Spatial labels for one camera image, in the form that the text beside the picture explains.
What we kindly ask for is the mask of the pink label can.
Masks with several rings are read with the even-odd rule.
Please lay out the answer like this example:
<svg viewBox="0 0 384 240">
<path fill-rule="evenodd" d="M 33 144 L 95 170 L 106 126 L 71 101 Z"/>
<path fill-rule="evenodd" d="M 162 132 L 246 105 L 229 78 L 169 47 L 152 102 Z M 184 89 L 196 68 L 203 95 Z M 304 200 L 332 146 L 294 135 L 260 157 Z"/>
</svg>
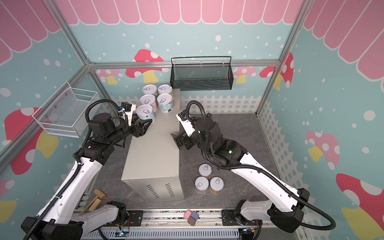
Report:
<svg viewBox="0 0 384 240">
<path fill-rule="evenodd" d="M 206 177 L 196 178 L 195 188 L 199 194 L 204 194 L 209 188 L 209 180 Z"/>
<path fill-rule="evenodd" d="M 154 95 L 143 95 L 140 98 L 140 104 L 141 105 L 150 105 L 153 108 L 153 111 L 156 112 L 158 107 L 157 107 L 157 99 Z"/>
<path fill-rule="evenodd" d="M 208 164 L 202 164 L 199 166 L 199 174 L 202 177 L 209 179 L 212 175 L 212 167 Z"/>
</svg>

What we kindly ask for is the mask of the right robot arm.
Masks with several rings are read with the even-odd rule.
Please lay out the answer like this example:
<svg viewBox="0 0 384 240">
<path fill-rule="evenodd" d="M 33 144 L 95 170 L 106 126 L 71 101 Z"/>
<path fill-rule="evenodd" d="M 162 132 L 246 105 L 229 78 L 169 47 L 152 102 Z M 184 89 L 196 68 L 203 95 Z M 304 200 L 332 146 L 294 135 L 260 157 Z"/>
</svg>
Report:
<svg viewBox="0 0 384 240">
<path fill-rule="evenodd" d="M 219 170 L 230 171 L 263 193 L 268 200 L 250 202 L 241 200 L 234 211 L 239 224 L 270 220 L 277 228 L 293 233 L 299 227 L 330 231 L 335 220 L 308 202 L 310 193 L 284 183 L 264 168 L 238 142 L 223 137 L 219 125 L 196 100 L 188 102 L 185 110 L 177 114 L 183 131 L 173 136 L 178 148 L 198 147 L 203 158 Z"/>
</svg>

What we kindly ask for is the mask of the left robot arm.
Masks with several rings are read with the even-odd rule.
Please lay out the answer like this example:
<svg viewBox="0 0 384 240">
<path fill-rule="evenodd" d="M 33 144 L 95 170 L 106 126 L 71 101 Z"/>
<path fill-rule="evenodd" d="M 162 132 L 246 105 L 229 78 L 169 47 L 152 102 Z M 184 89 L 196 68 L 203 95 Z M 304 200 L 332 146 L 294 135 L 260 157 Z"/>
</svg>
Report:
<svg viewBox="0 0 384 240">
<path fill-rule="evenodd" d="M 151 119 L 141 120 L 133 105 L 102 99 L 85 110 L 88 133 L 73 154 L 75 163 L 55 195 L 35 217 L 26 217 L 21 228 L 26 240 L 79 240 L 111 223 L 119 227 L 130 220 L 126 205 L 110 201 L 103 207 L 73 218 L 77 203 L 86 188 L 106 164 L 115 147 L 125 147 L 128 136 L 143 136 Z"/>
</svg>

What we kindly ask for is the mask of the teal label can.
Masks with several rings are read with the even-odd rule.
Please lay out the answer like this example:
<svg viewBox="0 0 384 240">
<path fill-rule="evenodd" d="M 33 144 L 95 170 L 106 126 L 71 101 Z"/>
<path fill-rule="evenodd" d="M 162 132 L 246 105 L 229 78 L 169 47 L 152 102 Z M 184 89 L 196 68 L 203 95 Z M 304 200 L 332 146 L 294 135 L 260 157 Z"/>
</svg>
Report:
<svg viewBox="0 0 384 240">
<path fill-rule="evenodd" d="M 143 88 L 142 88 L 142 92 L 145 94 L 145 95 L 153 95 L 155 97 L 158 96 L 158 88 L 157 86 L 155 85 L 145 85 Z"/>
<path fill-rule="evenodd" d="M 156 116 L 151 105 L 141 105 L 136 108 L 136 115 L 140 120 L 151 120 L 154 123 Z"/>
</svg>

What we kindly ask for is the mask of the green label can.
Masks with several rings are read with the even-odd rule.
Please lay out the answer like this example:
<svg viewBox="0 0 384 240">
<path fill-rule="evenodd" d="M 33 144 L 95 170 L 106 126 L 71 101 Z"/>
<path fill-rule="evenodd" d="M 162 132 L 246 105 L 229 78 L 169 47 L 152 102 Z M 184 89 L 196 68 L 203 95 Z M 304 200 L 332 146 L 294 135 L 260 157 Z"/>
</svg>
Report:
<svg viewBox="0 0 384 240">
<path fill-rule="evenodd" d="M 161 85 L 158 87 L 158 93 L 159 93 L 159 95 L 169 94 L 169 95 L 173 96 L 173 88 L 167 84 Z"/>
</svg>

